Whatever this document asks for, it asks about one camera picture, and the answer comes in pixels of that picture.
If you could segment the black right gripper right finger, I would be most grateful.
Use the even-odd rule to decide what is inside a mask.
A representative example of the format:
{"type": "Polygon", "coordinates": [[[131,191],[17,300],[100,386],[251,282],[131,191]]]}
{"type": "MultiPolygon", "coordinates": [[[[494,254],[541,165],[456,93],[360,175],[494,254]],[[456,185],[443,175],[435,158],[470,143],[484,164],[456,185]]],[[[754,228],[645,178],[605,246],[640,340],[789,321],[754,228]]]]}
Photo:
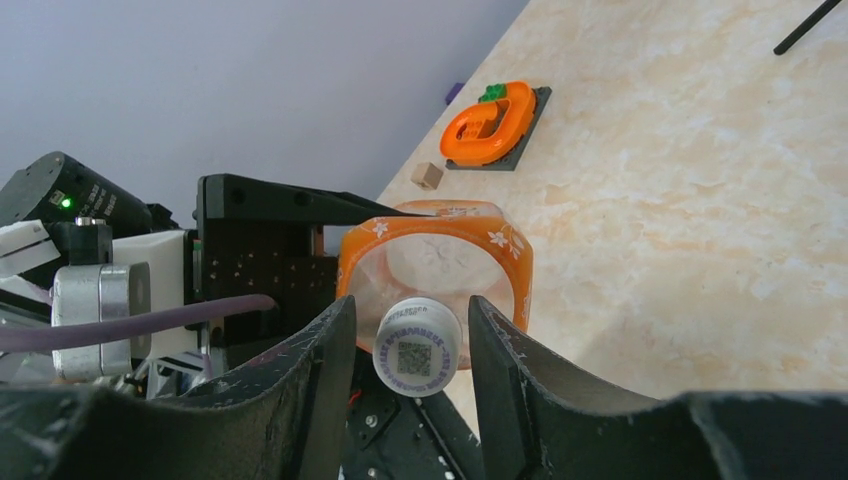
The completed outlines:
{"type": "Polygon", "coordinates": [[[657,400],[605,381],[468,309],[490,479],[843,479],[843,392],[696,391],[657,400]]]}

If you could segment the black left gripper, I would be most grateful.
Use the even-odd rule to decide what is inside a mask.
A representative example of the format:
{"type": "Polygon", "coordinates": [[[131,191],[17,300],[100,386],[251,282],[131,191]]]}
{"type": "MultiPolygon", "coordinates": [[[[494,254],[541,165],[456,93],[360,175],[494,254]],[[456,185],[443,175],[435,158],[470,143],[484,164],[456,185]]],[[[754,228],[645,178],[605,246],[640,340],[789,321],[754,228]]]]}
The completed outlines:
{"type": "Polygon", "coordinates": [[[398,210],[347,192],[234,174],[198,181],[198,297],[261,294],[275,305],[216,321],[212,347],[252,358],[293,335],[335,299],[338,259],[325,253],[326,227],[353,227],[398,210]]]}

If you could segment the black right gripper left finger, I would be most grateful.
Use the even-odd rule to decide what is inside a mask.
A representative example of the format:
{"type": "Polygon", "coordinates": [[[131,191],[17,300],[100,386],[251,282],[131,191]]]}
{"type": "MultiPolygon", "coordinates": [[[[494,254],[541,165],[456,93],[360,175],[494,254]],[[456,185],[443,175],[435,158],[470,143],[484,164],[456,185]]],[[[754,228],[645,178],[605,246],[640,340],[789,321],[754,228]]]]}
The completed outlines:
{"type": "Polygon", "coordinates": [[[343,297],[302,330],[183,396],[88,385],[1,391],[5,479],[334,479],[356,353],[343,297]]]}

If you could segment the white cap of bottle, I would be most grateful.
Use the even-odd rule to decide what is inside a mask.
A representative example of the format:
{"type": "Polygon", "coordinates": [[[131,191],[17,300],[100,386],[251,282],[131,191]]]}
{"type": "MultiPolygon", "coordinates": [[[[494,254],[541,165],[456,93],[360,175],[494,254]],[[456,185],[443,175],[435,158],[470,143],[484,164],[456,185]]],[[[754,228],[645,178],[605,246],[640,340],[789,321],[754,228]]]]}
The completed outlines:
{"type": "Polygon", "coordinates": [[[382,382],[406,397],[441,392],[460,366],[462,331],[443,303],[411,297],[393,305],[382,318],[372,360],[382,382]]]}

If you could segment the orange tea bottle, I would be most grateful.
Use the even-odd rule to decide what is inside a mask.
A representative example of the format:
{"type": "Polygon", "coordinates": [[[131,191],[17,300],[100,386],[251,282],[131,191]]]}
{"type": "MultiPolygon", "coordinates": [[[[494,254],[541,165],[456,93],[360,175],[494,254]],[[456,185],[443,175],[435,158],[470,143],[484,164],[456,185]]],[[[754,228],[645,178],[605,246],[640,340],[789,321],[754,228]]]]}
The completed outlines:
{"type": "Polygon", "coordinates": [[[397,208],[397,216],[353,227],[341,243],[337,294],[355,298],[362,349],[383,358],[380,324],[393,306],[413,297],[436,300],[456,317],[461,370],[471,365],[471,297],[486,298],[520,331],[528,330],[534,250],[501,208],[470,200],[417,200],[397,208]]]}

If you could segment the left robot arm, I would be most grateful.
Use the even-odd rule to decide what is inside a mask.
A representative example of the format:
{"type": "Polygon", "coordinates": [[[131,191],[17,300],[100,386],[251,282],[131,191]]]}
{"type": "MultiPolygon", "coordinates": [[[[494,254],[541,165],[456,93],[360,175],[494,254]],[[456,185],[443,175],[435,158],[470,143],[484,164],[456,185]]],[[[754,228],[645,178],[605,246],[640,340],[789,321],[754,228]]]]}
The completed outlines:
{"type": "Polygon", "coordinates": [[[295,334],[333,301],[328,226],[395,210],[362,197],[233,174],[200,178],[192,227],[62,152],[1,191],[5,352],[82,356],[86,372],[193,350],[241,364],[295,334]]]}

